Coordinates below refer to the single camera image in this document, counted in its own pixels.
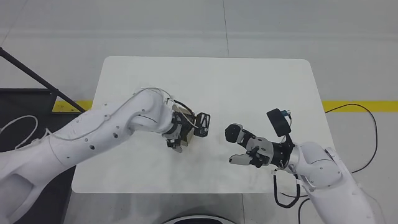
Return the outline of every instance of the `floor seam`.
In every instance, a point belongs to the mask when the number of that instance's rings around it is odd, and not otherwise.
[[[228,33],[226,31],[226,17],[225,17],[225,4],[223,0],[223,10],[224,10],[224,24],[225,24],[225,38],[226,38],[226,52],[229,56],[229,45],[228,45]]]
[[[244,216],[244,202],[243,202],[243,194],[241,194],[241,196],[242,196],[243,224],[246,224],[246,217]]]
[[[26,4],[27,4],[28,1],[29,1],[29,0],[25,0],[24,5],[23,5],[23,6],[21,7],[21,9],[19,10],[17,17],[15,18],[15,21],[11,24],[11,27],[10,27],[10,29],[8,30],[8,32],[7,32],[6,36],[4,37],[3,41],[1,42],[0,46],[3,46],[3,44],[4,44],[4,42],[6,41],[8,35],[10,34],[12,28],[14,28],[14,26],[16,25],[16,23],[17,23],[17,21],[18,21],[18,18],[19,18],[19,16],[21,15],[22,11],[24,10],[24,8],[25,8],[25,6],[26,6]]]

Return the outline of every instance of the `yellow line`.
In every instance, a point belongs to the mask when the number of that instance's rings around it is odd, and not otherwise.
[[[89,110],[93,106],[92,100],[78,100],[76,101],[79,106],[84,110]],[[53,113],[78,113],[79,111],[66,101],[59,100],[56,101],[54,107],[52,108]]]
[[[76,101],[81,107],[88,110],[93,105],[92,100],[78,100]],[[337,106],[342,106],[348,103],[355,103],[359,105],[363,105],[367,109],[373,112],[398,112],[398,101],[340,101],[340,100],[324,100],[322,101],[323,109],[328,111],[330,109],[336,108]],[[76,108],[69,105],[66,101],[57,101],[53,107],[53,112],[64,112],[64,113],[74,113],[78,112]],[[340,108],[335,112],[363,112],[364,109],[357,106],[347,106],[344,108]]]
[[[398,112],[398,101],[368,101],[368,100],[358,100],[358,101],[339,101],[339,100],[325,100],[322,101],[323,109],[328,111],[330,109],[336,108],[337,106],[342,106],[345,104],[354,103],[359,104],[369,111],[373,112]],[[346,106],[344,108],[340,108],[335,110],[334,112],[363,112],[366,111],[363,108],[358,106]]]

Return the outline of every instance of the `black mat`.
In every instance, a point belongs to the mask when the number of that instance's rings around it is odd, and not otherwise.
[[[78,113],[51,113],[55,97],[48,90],[9,90],[0,89],[0,127],[24,115],[34,115],[39,120],[31,140],[41,138],[45,128],[54,132],[78,116]],[[22,119],[0,135],[0,152],[14,149],[33,130],[32,118]],[[16,223],[59,224],[63,222],[69,202],[71,183],[75,168],[60,174],[43,190],[33,207]]]

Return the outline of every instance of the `white cable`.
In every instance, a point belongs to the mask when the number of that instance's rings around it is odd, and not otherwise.
[[[139,95],[140,93],[142,93],[144,90],[150,90],[150,91],[154,91],[154,92],[156,92],[156,93],[158,93],[156,90],[159,90],[159,91],[164,92],[166,95],[169,96],[170,101],[181,111],[181,109],[177,106],[176,102],[174,101],[173,96],[172,96],[170,93],[168,93],[166,90],[163,90],[163,89],[161,89],[161,88],[143,88],[143,89],[139,90],[137,93],[134,93],[130,98],[128,98],[119,108],[117,108],[113,113],[110,114],[110,117],[112,117],[114,114],[116,114],[125,104],[127,104],[127,103],[128,103],[129,101],[131,101],[134,97],[136,97],[137,95]],[[130,117],[130,119],[133,119],[133,117],[136,117],[136,116],[138,116],[138,115],[140,115],[140,114],[142,114],[142,112],[136,113],[136,114],[132,115],[132,116]],[[187,121],[188,121],[193,127],[198,128],[197,126],[195,126],[195,125],[185,116],[184,113],[181,113],[181,114],[185,117],[185,119],[187,119]],[[77,140],[77,139],[81,139],[81,138],[83,138],[83,137],[85,137],[85,136],[91,134],[92,132],[98,130],[98,129],[99,129],[106,121],[108,121],[109,119],[111,119],[111,118],[104,119],[95,129],[89,131],[88,133],[82,134],[82,135],[80,135],[80,136],[78,136],[78,137],[75,137],[75,138],[71,138],[71,139],[69,139],[69,138],[63,138],[63,137],[57,136],[55,133],[53,133],[52,135],[53,135],[54,137],[56,137],[57,139],[61,139],[61,140],[64,140],[64,141],[75,141],[75,140]]]
[[[29,136],[28,136],[27,138],[25,138],[21,143],[19,143],[19,144],[15,147],[15,150],[18,149],[19,146],[25,144],[25,142],[28,141],[28,139],[30,139],[30,137],[32,137],[32,135],[35,133],[35,131],[36,131],[38,125],[39,125],[39,121],[37,120],[37,118],[36,118],[35,116],[33,116],[33,115],[21,116],[21,117],[19,117],[19,118],[16,118],[16,119],[14,119],[14,120],[8,122],[8,124],[6,124],[5,126],[3,126],[3,128],[0,129],[0,134],[1,134],[7,127],[9,127],[10,125],[14,124],[15,122],[17,122],[18,120],[23,119],[23,118],[33,118],[33,119],[35,120],[36,124],[35,124],[35,128],[34,128],[33,131],[29,134]]]

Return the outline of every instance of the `table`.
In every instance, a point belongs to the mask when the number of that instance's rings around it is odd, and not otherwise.
[[[333,147],[322,102],[306,60],[261,58],[108,57],[93,108],[156,86],[194,112],[211,114],[209,135],[194,137],[182,153],[156,133],[136,132],[120,146],[77,165],[76,193],[269,193],[274,166],[237,166],[246,150],[224,139],[231,123],[280,141],[266,113],[291,110],[294,142]],[[279,190],[294,194],[295,180],[278,173]]]

